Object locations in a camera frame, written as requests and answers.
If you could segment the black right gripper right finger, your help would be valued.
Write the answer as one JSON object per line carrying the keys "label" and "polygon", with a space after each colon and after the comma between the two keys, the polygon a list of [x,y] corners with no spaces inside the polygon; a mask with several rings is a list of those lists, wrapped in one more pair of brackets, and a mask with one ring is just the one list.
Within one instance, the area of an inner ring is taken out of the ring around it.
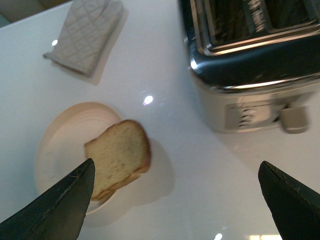
{"label": "black right gripper right finger", "polygon": [[320,194],[263,161],[258,180],[264,200],[283,240],[320,238]]}

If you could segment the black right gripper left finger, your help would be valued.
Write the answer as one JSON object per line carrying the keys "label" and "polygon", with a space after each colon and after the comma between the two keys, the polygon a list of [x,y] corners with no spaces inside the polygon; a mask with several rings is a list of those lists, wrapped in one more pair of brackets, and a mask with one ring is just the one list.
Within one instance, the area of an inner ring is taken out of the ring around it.
{"label": "black right gripper left finger", "polygon": [[88,159],[26,207],[0,224],[2,240],[76,240],[94,188]]}

